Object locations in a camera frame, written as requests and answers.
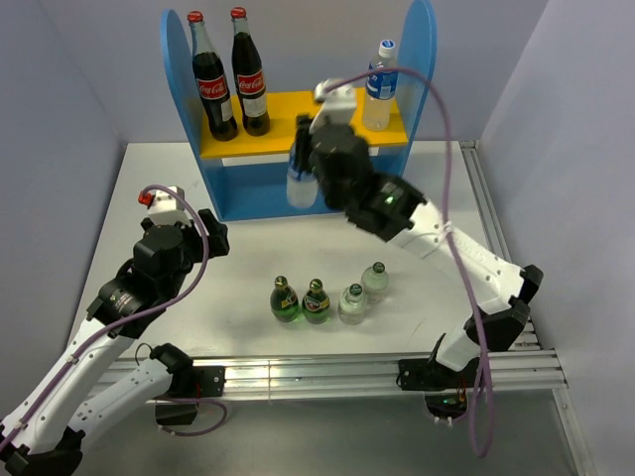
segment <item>shelf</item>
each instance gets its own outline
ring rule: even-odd
[[[355,111],[351,121],[355,132],[363,136],[374,147],[405,146],[408,144],[408,137],[397,108],[397,101],[393,101],[388,128],[381,132],[371,132],[361,124],[364,88],[359,87],[356,90],[357,111]],[[265,136],[252,137],[242,127],[238,97],[232,96],[231,103],[238,122],[238,136],[228,142],[219,142],[211,137],[207,116],[204,111],[202,112],[200,157],[203,160],[288,153],[296,135],[296,116],[298,114],[315,115],[319,111],[319,105],[314,104],[311,91],[268,93],[267,107],[271,119],[271,129]]]

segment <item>water bottle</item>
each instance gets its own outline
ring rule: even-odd
[[[362,286],[350,285],[339,297],[337,314],[344,324],[357,325],[364,320],[366,312],[366,293]]]
[[[361,286],[366,291],[369,302],[379,302],[388,288],[388,273],[384,264],[378,261],[367,268],[361,275]]]
[[[395,42],[383,40],[377,56],[370,62],[369,69],[396,65]],[[390,108],[397,89],[397,76],[396,71],[368,76],[361,122],[369,131],[383,131],[388,127]]]
[[[289,168],[287,169],[287,201],[295,208],[309,208],[318,196],[318,181],[313,174],[302,172],[294,164],[296,161],[296,143],[289,152]]]

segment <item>coca-cola label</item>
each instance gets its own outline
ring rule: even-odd
[[[257,94],[265,88],[265,76],[260,69],[255,74],[248,76],[236,74],[238,77],[238,89],[241,94]]]
[[[220,99],[227,94],[227,81],[225,76],[219,76],[217,79],[196,79],[198,83],[198,91],[203,99]]]

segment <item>green glass bottle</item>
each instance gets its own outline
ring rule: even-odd
[[[269,303],[271,311],[281,322],[291,322],[298,315],[300,303],[298,295],[294,289],[287,283],[287,278],[279,276],[274,282],[274,290],[271,293]]]
[[[330,300],[320,280],[311,280],[309,290],[302,299],[302,314],[311,324],[326,322],[330,312]]]

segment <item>black cable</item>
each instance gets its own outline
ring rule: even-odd
[[[137,357],[137,356],[138,356],[138,354],[139,354],[139,349],[140,349],[141,347],[143,347],[144,345],[146,345],[146,346],[150,349],[150,352],[152,352],[153,350],[155,350],[155,349],[153,349],[153,348],[152,348],[152,345],[150,345],[150,344],[146,344],[145,342],[140,343],[140,344],[139,344],[139,346],[137,347],[137,350],[135,350],[135,362],[137,363],[137,367],[139,367],[139,366],[141,365],[141,364],[139,363],[139,358]]]

